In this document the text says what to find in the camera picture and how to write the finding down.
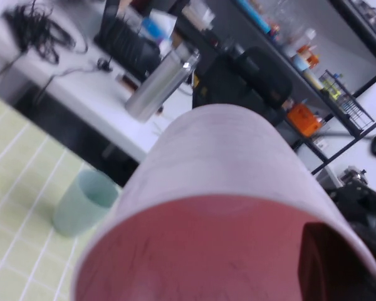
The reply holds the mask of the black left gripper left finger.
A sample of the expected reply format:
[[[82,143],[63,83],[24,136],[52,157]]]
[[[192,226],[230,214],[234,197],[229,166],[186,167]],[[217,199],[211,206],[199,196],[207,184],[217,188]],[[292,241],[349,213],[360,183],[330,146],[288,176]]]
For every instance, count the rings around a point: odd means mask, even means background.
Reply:
[[[376,282],[368,270],[323,223],[303,227],[298,280],[303,300],[376,300]]]

